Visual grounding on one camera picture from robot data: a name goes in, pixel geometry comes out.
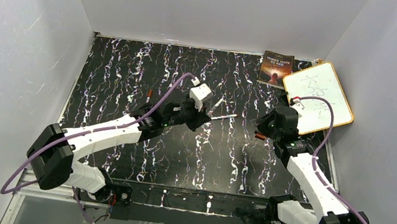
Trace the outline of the white marker black end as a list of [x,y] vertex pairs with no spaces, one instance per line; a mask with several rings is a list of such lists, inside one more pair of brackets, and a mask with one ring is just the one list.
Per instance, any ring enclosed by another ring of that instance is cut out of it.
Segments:
[[211,109],[208,111],[208,115],[212,115],[213,112],[216,110],[216,108],[218,108],[220,106],[220,104],[222,104],[224,102],[224,99],[221,98],[219,99],[212,107]]

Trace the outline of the white marker pen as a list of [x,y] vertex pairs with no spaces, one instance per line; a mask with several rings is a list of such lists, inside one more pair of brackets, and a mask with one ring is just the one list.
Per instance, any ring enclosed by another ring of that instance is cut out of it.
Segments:
[[231,119],[236,117],[238,117],[237,114],[228,114],[228,115],[213,116],[211,117],[211,120],[216,121],[216,120]]

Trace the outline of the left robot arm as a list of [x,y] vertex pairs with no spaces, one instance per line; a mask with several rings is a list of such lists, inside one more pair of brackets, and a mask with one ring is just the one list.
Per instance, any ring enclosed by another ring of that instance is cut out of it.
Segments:
[[26,155],[40,189],[70,185],[89,192],[97,202],[105,202],[112,195],[110,177],[103,169],[80,163],[80,158],[147,141],[161,135],[166,127],[186,125],[195,131],[209,121],[206,109],[198,110],[192,99],[164,106],[149,102],[128,115],[97,125],[63,129],[58,123],[50,124]]

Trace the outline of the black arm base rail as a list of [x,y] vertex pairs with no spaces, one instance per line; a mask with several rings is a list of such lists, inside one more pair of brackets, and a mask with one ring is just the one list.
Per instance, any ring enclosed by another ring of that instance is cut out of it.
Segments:
[[267,198],[118,178],[96,194],[69,185],[42,190],[34,184],[18,193],[73,203],[78,200],[79,210],[93,220],[109,216],[162,224],[285,224],[267,218]]

